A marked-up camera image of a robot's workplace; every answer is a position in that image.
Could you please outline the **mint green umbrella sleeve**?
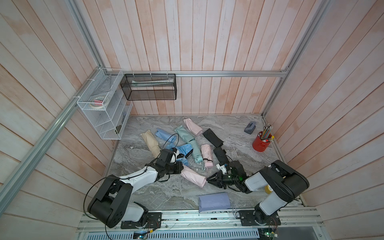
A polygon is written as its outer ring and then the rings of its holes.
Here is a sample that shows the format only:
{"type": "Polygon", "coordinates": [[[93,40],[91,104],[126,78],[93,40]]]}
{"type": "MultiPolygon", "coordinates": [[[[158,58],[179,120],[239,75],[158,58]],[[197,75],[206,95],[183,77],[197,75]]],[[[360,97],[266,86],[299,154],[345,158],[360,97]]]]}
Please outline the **mint green umbrella sleeve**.
{"type": "Polygon", "coordinates": [[[179,137],[186,143],[195,140],[195,137],[190,134],[183,126],[179,126],[175,128],[175,132],[179,135],[179,137]]]}

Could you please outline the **black umbrella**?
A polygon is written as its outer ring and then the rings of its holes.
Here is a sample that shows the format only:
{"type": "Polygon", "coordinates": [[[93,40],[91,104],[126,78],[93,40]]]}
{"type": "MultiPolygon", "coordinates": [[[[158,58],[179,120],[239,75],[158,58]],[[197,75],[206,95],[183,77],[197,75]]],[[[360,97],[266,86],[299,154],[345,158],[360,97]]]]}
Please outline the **black umbrella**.
{"type": "Polygon", "coordinates": [[[223,150],[221,147],[215,148],[214,149],[214,154],[216,155],[220,166],[223,165],[228,165],[229,164],[229,159],[226,155],[226,151],[223,150]]]}

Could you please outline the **small pink umbrella sleeve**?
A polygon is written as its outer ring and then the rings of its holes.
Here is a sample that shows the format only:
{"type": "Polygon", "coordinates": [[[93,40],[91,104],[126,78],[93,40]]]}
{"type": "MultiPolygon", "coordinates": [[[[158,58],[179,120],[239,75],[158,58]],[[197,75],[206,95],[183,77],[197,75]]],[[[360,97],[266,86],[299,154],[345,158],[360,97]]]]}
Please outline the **small pink umbrella sleeve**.
{"type": "Polygon", "coordinates": [[[203,133],[203,129],[195,124],[190,118],[184,119],[184,123],[191,133],[195,136],[199,136],[203,133]]]}

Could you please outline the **blue umbrella sleeve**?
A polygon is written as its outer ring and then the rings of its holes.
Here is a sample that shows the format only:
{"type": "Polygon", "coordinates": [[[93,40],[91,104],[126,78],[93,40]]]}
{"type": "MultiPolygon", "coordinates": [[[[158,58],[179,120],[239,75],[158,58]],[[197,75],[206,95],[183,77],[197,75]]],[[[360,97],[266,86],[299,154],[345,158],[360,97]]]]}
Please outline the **blue umbrella sleeve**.
{"type": "Polygon", "coordinates": [[[177,139],[178,139],[176,134],[171,135],[167,131],[157,128],[155,135],[156,137],[164,140],[166,144],[168,144],[166,146],[166,149],[172,149],[176,146],[177,139]]]}

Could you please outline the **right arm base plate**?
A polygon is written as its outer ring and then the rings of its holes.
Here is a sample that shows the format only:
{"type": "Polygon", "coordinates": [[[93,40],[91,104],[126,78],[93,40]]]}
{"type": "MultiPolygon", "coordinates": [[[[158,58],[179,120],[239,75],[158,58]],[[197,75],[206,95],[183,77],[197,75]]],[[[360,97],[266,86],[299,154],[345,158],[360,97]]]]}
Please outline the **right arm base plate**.
{"type": "Polygon", "coordinates": [[[261,211],[242,210],[238,211],[242,226],[280,226],[281,220],[278,213],[275,212],[270,216],[265,215],[261,211]]]}

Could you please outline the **black umbrella sleeve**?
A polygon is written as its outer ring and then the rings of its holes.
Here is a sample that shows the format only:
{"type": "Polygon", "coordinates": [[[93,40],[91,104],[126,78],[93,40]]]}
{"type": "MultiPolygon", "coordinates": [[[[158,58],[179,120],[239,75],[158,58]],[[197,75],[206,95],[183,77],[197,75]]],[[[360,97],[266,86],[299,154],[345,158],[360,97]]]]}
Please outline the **black umbrella sleeve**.
{"type": "Polygon", "coordinates": [[[207,129],[205,132],[203,132],[203,136],[216,148],[219,148],[224,144],[224,142],[219,137],[217,137],[217,135],[211,129],[207,129]]]}

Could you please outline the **lavender umbrella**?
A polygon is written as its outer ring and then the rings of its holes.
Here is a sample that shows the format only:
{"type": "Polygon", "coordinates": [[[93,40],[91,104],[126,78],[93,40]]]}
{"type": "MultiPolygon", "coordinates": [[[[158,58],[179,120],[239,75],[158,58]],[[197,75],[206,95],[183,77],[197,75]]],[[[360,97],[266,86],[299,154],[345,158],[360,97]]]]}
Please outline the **lavender umbrella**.
{"type": "Polygon", "coordinates": [[[230,199],[227,193],[216,193],[208,195],[200,195],[199,212],[226,210],[231,207],[230,199]]]}

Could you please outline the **blue umbrella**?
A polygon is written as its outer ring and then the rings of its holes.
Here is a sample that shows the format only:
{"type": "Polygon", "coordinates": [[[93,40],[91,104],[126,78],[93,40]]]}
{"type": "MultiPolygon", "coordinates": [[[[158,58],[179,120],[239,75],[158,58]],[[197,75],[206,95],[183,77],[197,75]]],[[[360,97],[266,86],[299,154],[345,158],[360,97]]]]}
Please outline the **blue umbrella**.
{"type": "Polygon", "coordinates": [[[193,153],[193,147],[191,144],[185,144],[179,147],[176,147],[178,154],[176,157],[176,161],[182,162],[183,165],[189,166],[189,162],[187,158],[193,153]]]}

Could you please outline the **small pink umbrella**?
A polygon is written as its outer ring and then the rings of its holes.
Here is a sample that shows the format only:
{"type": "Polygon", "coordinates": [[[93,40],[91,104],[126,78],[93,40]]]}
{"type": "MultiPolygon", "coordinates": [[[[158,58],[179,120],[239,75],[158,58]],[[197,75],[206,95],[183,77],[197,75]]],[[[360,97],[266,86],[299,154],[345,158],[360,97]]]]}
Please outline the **small pink umbrella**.
{"type": "Polygon", "coordinates": [[[206,169],[212,168],[214,166],[213,163],[213,155],[211,146],[208,144],[204,144],[201,146],[201,153],[203,156],[203,161],[206,169]]]}

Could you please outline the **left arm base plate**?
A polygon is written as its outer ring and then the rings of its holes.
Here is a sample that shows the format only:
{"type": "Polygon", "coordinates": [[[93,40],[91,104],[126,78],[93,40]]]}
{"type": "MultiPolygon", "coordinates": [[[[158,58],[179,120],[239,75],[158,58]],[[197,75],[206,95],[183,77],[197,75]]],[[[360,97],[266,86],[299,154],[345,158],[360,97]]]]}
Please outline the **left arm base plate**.
{"type": "Polygon", "coordinates": [[[145,230],[145,229],[159,229],[162,224],[162,213],[144,213],[138,222],[122,221],[121,229],[145,230]]]}

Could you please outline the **beige umbrella sleeve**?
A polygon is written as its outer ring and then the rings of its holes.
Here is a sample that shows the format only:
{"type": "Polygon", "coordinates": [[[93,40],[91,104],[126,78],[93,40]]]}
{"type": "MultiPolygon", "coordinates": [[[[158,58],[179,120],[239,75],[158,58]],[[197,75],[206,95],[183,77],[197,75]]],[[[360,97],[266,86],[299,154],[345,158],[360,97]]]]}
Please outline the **beige umbrella sleeve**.
{"type": "Polygon", "coordinates": [[[151,151],[153,157],[157,158],[158,155],[161,152],[161,149],[159,147],[159,142],[156,140],[156,138],[154,137],[152,132],[150,130],[147,130],[145,133],[141,134],[141,137],[143,138],[143,140],[147,144],[147,146],[148,146],[149,150],[151,151]]]}

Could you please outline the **large pink umbrella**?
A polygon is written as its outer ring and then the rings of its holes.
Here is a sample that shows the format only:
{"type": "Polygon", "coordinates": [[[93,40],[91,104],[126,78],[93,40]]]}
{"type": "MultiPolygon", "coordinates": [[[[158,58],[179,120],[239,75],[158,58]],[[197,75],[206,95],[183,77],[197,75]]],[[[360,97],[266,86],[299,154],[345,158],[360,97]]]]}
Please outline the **large pink umbrella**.
{"type": "Polygon", "coordinates": [[[198,173],[196,173],[195,171],[193,171],[187,166],[183,166],[183,170],[181,171],[181,176],[200,188],[203,188],[207,182],[206,177],[199,175],[198,173]]]}

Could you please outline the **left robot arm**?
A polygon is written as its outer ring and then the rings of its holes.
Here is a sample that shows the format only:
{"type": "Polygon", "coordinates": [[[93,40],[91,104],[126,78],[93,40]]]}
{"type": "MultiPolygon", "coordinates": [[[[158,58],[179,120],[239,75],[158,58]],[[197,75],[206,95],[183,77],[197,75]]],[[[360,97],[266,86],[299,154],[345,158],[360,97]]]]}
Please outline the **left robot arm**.
{"type": "Polygon", "coordinates": [[[84,212],[109,228],[120,222],[127,222],[136,228],[149,228],[149,210],[137,202],[130,203],[131,195],[146,185],[159,182],[164,176],[180,174],[184,167],[182,162],[177,161],[179,155],[176,148],[163,149],[154,160],[133,174],[121,177],[109,175],[101,179],[101,186],[84,212]]]}

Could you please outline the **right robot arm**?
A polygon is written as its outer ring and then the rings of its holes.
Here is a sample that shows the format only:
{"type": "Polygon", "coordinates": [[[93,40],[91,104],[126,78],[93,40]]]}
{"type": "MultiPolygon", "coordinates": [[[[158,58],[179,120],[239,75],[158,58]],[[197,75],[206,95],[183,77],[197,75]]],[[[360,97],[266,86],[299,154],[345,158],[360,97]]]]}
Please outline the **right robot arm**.
{"type": "Polygon", "coordinates": [[[252,212],[254,222],[259,225],[265,225],[278,210],[310,187],[306,177],[280,160],[274,161],[251,176],[247,176],[239,161],[229,162],[227,166],[229,172],[223,173],[220,170],[210,176],[207,182],[222,189],[234,185],[236,192],[246,194],[267,186],[272,188],[272,192],[258,203],[252,212]]]}

